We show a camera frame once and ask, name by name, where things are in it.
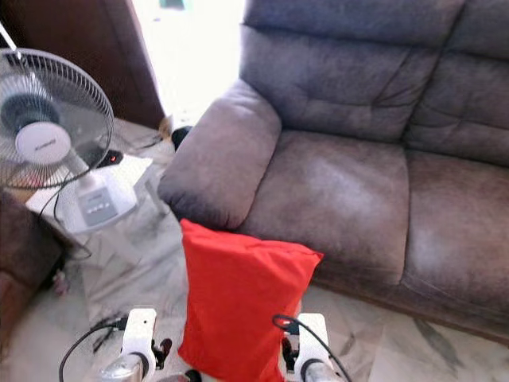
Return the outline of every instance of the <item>sofa backrest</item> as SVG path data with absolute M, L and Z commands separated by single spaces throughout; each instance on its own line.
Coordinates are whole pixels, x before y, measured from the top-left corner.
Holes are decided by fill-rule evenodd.
M 509 0 L 466 2 L 404 139 L 509 166 Z
M 286 127 L 396 142 L 463 5 L 248 0 L 240 76 Z

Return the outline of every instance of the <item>red pillow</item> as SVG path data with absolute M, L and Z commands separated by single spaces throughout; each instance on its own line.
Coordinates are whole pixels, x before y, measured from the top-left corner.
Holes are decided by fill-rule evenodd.
M 294 315 L 323 255 L 292 243 L 214 232 L 181 221 L 188 316 L 178 352 L 226 381 L 283 381 L 275 314 Z

